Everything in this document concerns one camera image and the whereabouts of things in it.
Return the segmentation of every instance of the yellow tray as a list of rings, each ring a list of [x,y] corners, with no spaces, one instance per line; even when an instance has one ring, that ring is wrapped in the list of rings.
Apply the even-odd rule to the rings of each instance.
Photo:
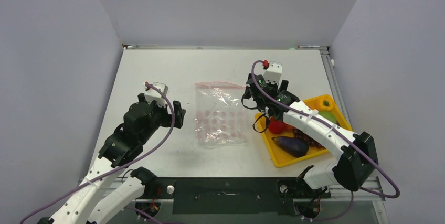
[[[318,111],[331,112],[334,115],[334,117],[337,119],[337,123],[341,127],[345,128],[347,130],[350,130],[350,131],[352,130],[351,126],[348,124],[345,117],[340,112],[340,110],[338,109],[337,105],[335,104],[334,100],[331,98],[330,95],[324,94],[319,97],[310,98],[308,100],[305,100],[304,103],[313,110],[317,109]],[[255,119],[258,118],[260,115],[261,115],[261,113],[256,114]],[[257,127],[258,127],[258,131],[263,131],[264,128],[266,127],[266,118],[264,118],[264,117],[260,118],[260,120],[257,122]],[[264,133],[261,133],[261,135],[264,139],[264,142],[266,143],[267,149],[269,150],[269,154],[270,154],[270,157],[272,158],[273,164],[278,168],[285,167],[285,166],[291,165],[293,163],[309,159],[311,157],[316,157],[316,156],[324,154],[324,153],[328,153],[328,150],[326,150],[325,148],[319,149],[317,147],[310,146],[309,151],[305,156],[296,158],[296,157],[288,154],[287,152],[283,151],[278,146],[276,146],[272,140],[272,138],[274,136],[294,137],[293,132],[284,131],[279,135],[275,135],[275,134],[270,133],[269,131],[266,131]]]

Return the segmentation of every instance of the purple eggplant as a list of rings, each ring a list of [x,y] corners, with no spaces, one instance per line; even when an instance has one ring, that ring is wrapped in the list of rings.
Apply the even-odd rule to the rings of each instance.
[[[285,152],[294,157],[302,157],[308,153],[309,145],[303,140],[289,136],[276,136],[272,140]]]

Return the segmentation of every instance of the purple cable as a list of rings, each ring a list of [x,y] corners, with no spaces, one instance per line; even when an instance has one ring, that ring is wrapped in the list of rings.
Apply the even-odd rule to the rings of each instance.
[[[352,203],[353,203],[353,202],[354,202],[354,193],[351,192],[351,202],[349,203],[348,208],[346,208],[346,209],[345,209],[343,212],[341,212],[339,215],[334,216],[334,217],[327,217],[327,218],[323,218],[323,219],[312,219],[312,221],[327,221],[327,220],[335,220],[335,219],[338,219],[338,218],[344,216],[347,212],[349,212],[349,210],[352,208]],[[295,207],[295,211],[296,211],[298,214],[300,214],[300,213],[298,212],[298,208],[297,208],[297,207]]]
[[[157,223],[157,224],[183,224],[181,222],[159,222],[158,220],[156,220],[155,218],[151,217],[146,212],[144,212],[142,210],[139,210],[137,208],[134,208],[134,207],[124,207],[124,209],[133,210],[133,211],[136,211],[136,212],[142,214],[143,216],[145,216],[145,217],[150,219],[149,222],[154,222],[154,223]]]
[[[170,136],[170,134],[172,133],[173,128],[174,128],[174,126],[175,126],[175,113],[174,113],[172,104],[171,104],[170,101],[168,100],[167,96],[165,96],[165,95],[164,95],[159,89],[157,89],[155,86],[153,86],[153,85],[151,85],[151,84],[148,84],[148,83],[146,83],[145,85],[146,85],[148,88],[154,89],[156,92],[158,92],[158,93],[162,96],[162,98],[164,98],[165,102],[167,103],[168,107],[170,108],[170,111],[171,111],[171,113],[172,113],[172,124],[170,125],[170,129],[168,130],[168,132],[167,132],[167,134],[165,135],[165,137],[164,137],[164,138],[163,138],[163,139],[162,139],[162,140],[161,140],[155,147],[153,147],[153,149],[149,150],[149,151],[148,151],[147,153],[145,153],[144,155],[142,155],[142,156],[136,158],[135,160],[129,162],[128,164],[125,164],[125,165],[123,165],[123,166],[119,166],[119,167],[117,167],[117,168],[115,168],[115,169],[113,169],[113,170],[111,170],[111,171],[109,171],[109,172],[107,172],[107,173],[104,173],[104,174],[102,174],[102,175],[100,175],[100,176],[94,178],[94,179],[90,180],[90,182],[98,181],[98,180],[100,180],[101,178],[107,177],[107,176],[110,175],[110,174],[113,174],[113,173],[118,172],[118,171],[120,171],[120,170],[122,170],[122,169],[125,169],[125,168],[129,167],[130,165],[132,165],[132,164],[134,164],[134,163],[136,163],[136,162],[138,162],[138,161],[144,159],[144,158],[147,157],[148,155],[152,154],[152,153],[153,153],[155,150],[157,150],[159,147],[161,147],[161,145],[167,140],[167,138],[168,138],[168,137]],[[57,202],[63,200],[64,198],[70,196],[71,194],[77,192],[78,190],[80,190],[80,189],[82,189],[82,188],[84,188],[84,187],[86,187],[86,186],[88,186],[88,185],[90,185],[90,183],[84,183],[84,184],[82,184],[82,185],[79,185],[78,187],[76,187],[76,188],[74,188],[73,190],[67,192],[66,194],[60,196],[59,198],[55,199],[54,201],[52,201],[52,202],[50,202],[50,203],[48,203],[48,204],[46,204],[46,205],[44,205],[44,206],[42,206],[42,207],[40,207],[40,208],[34,210],[34,211],[32,211],[30,214],[28,214],[27,216],[25,216],[25,217],[20,221],[20,224],[23,224],[27,219],[29,219],[29,217],[35,215],[36,213],[38,213],[38,212],[40,212],[40,211],[43,211],[43,210],[47,209],[48,207],[51,207],[51,206],[54,205],[55,203],[57,203]]]
[[[296,110],[294,108],[291,108],[291,107],[289,107],[289,106],[287,106],[287,105],[285,105],[285,104],[275,100],[273,97],[268,95],[260,87],[260,85],[257,83],[257,80],[255,78],[255,66],[258,63],[264,63],[264,61],[262,61],[262,60],[255,61],[253,63],[253,65],[252,65],[252,71],[251,71],[252,72],[253,83],[255,84],[255,86],[257,86],[258,90],[265,97],[267,97],[269,100],[271,100],[272,102],[276,103],[277,105],[282,106],[285,109],[291,110],[291,111],[293,111],[293,112],[295,112],[297,114],[304,115],[304,116],[309,116],[309,114],[306,114],[306,113],[304,113],[302,111],[298,111],[298,110]],[[313,116],[312,119],[318,121],[319,123],[323,124],[324,126],[326,126],[328,128],[331,128],[331,126],[328,123],[326,123],[325,121],[321,120],[320,118],[318,118],[316,116]],[[355,144],[353,144],[351,141],[349,141],[349,139],[347,139],[347,137],[345,137],[342,133],[340,133],[336,128],[332,128],[332,131],[335,134],[337,134],[339,137],[341,137],[346,143],[348,143],[350,146],[352,146],[352,148],[354,148],[354,150],[356,150],[358,153],[360,153],[360,155],[362,155],[362,157],[364,157],[369,163],[371,163],[374,166],[374,168],[376,168],[376,170],[379,171],[383,175],[383,177],[394,187],[394,190],[396,191],[396,193],[394,195],[388,195],[388,194],[382,194],[382,193],[379,193],[379,192],[376,192],[376,191],[371,191],[371,190],[369,190],[367,188],[360,187],[361,190],[367,191],[368,193],[371,193],[371,194],[375,194],[375,195],[378,195],[378,196],[391,198],[391,199],[395,199],[395,198],[398,198],[400,196],[400,190],[397,187],[396,183],[394,183],[394,181],[388,176],[388,174],[386,174],[386,172],[383,171],[383,169],[380,166],[378,166],[370,157],[368,157],[368,155],[366,155],[362,150],[360,150],[360,148],[358,148]]]

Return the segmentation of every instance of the purple hose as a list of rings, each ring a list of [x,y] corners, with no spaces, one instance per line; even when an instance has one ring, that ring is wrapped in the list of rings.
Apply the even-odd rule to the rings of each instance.
[[[257,60],[257,61],[255,61],[255,62],[253,63],[253,65],[252,65],[252,71],[251,71],[251,72],[252,72],[253,83],[255,84],[255,86],[257,86],[258,90],[259,90],[265,97],[267,97],[269,100],[271,100],[272,102],[276,103],[277,105],[282,106],[282,107],[285,108],[285,109],[291,110],[291,111],[293,111],[293,112],[295,112],[295,113],[297,113],[297,114],[304,115],[304,116],[309,116],[309,114],[306,114],[306,113],[304,113],[304,112],[302,112],[302,111],[298,111],[298,110],[296,110],[296,109],[294,109],[294,108],[291,108],[291,107],[289,107],[289,106],[287,106],[287,105],[285,105],[285,104],[283,104],[283,103],[281,103],[281,102],[275,100],[273,97],[271,97],[270,95],[268,95],[268,94],[267,94],[267,93],[260,87],[260,85],[257,83],[257,80],[256,80],[256,78],[255,78],[255,66],[256,66],[258,63],[264,63],[264,61],[262,61],[262,60]],[[318,118],[318,117],[316,117],[316,116],[313,116],[312,119],[318,121],[319,123],[323,124],[324,126],[326,126],[326,127],[328,127],[328,128],[331,127],[328,123],[326,123],[325,121],[321,120],[320,118]],[[375,195],[378,195],[378,196],[382,196],[382,197],[386,197],[386,198],[391,198],[391,199],[395,199],[395,198],[398,198],[398,197],[400,196],[400,190],[399,190],[399,188],[397,187],[396,183],[394,183],[394,181],[388,176],[388,174],[386,174],[386,172],[383,171],[383,169],[382,169],[380,166],[378,166],[378,165],[377,165],[377,164],[376,164],[370,157],[368,157],[368,155],[366,155],[362,150],[360,150],[360,148],[358,148],[355,144],[353,144],[351,141],[349,141],[349,139],[347,139],[347,137],[345,137],[342,133],[340,133],[336,128],[333,128],[332,131],[333,131],[335,134],[337,134],[339,137],[341,137],[346,143],[348,143],[350,146],[352,146],[352,148],[354,148],[354,150],[356,150],[358,153],[360,153],[360,155],[362,155],[362,157],[364,157],[369,163],[371,163],[371,164],[374,166],[374,168],[376,168],[376,170],[379,171],[379,172],[383,175],[383,177],[384,177],[384,178],[385,178],[385,179],[386,179],[386,180],[387,180],[387,181],[394,187],[394,190],[396,191],[396,193],[395,193],[394,195],[388,195],[388,194],[382,194],[382,193],[379,193],[379,192],[376,192],[376,191],[371,191],[371,190],[369,190],[369,189],[360,187],[361,190],[363,190],[363,191],[367,191],[368,193],[371,193],[371,194],[375,194]]]
[[[144,212],[142,210],[139,210],[137,208],[134,208],[134,207],[124,207],[124,209],[133,210],[133,211],[136,211],[136,212],[142,214],[143,216],[145,216],[145,217],[150,219],[149,222],[154,222],[154,223],[157,223],[157,224],[183,224],[181,222],[159,222],[155,218],[153,218],[150,215],[148,215],[146,212]]]
[[[346,208],[343,212],[341,212],[339,215],[337,215],[337,216],[333,216],[333,217],[327,217],[327,218],[323,218],[323,219],[312,219],[312,221],[327,221],[327,220],[335,220],[335,219],[338,219],[338,218],[340,218],[340,217],[342,217],[342,216],[344,216],[347,212],[349,212],[349,210],[352,208],[352,203],[354,202],[354,193],[353,192],[351,192],[351,202],[349,203],[349,206],[348,206],[348,208]]]
[[[104,174],[102,174],[102,175],[100,175],[100,176],[94,178],[94,179],[90,180],[90,182],[98,181],[98,180],[100,180],[101,178],[107,177],[107,176],[110,175],[110,174],[113,174],[113,173],[118,172],[118,171],[120,171],[120,170],[122,170],[122,169],[125,169],[125,168],[129,167],[130,165],[132,165],[132,164],[134,164],[134,163],[136,163],[136,162],[138,162],[138,161],[144,159],[144,158],[147,157],[148,155],[152,154],[152,153],[153,153],[155,150],[157,150],[159,147],[161,147],[161,145],[167,140],[167,138],[168,138],[168,137],[170,136],[170,134],[172,133],[172,130],[173,130],[174,126],[175,126],[175,113],[174,113],[172,104],[171,104],[170,101],[168,100],[167,96],[165,96],[165,95],[164,95],[159,89],[157,89],[155,86],[153,86],[153,85],[151,85],[151,84],[148,84],[148,83],[146,83],[145,85],[146,85],[147,87],[151,88],[151,89],[154,89],[156,92],[158,92],[158,93],[162,96],[162,98],[164,98],[165,102],[167,103],[168,107],[170,108],[170,111],[171,111],[171,113],[172,113],[172,124],[170,125],[170,129],[168,130],[168,132],[167,132],[167,134],[165,135],[165,137],[164,137],[164,138],[163,138],[163,139],[162,139],[162,140],[161,140],[155,147],[153,147],[153,149],[149,150],[149,151],[148,151],[147,153],[145,153],[144,155],[142,155],[142,156],[136,158],[135,160],[129,162],[129,163],[126,164],[126,165],[117,167],[117,168],[115,168],[115,169],[113,169],[113,170],[111,170],[111,171],[109,171],[109,172],[107,172],[107,173],[104,173]],[[44,206],[42,206],[42,207],[40,207],[40,208],[34,210],[34,211],[32,211],[30,214],[28,214],[27,216],[25,216],[25,217],[20,221],[20,224],[23,224],[27,219],[29,219],[29,217],[35,215],[36,213],[38,213],[38,212],[40,212],[40,211],[43,211],[43,210],[47,209],[48,207],[51,207],[51,206],[54,205],[55,203],[57,203],[57,202],[63,200],[64,198],[70,196],[71,194],[77,192],[78,190],[80,190],[80,189],[82,189],[82,188],[84,188],[84,187],[86,187],[86,186],[88,186],[88,185],[89,185],[89,183],[84,183],[84,184],[82,184],[82,185],[79,185],[78,187],[76,187],[76,188],[74,188],[73,190],[67,192],[66,194],[60,196],[59,198],[55,199],[54,201],[52,201],[52,202],[50,202],[50,203],[48,203],[48,204],[46,204],[46,205],[44,205]]]

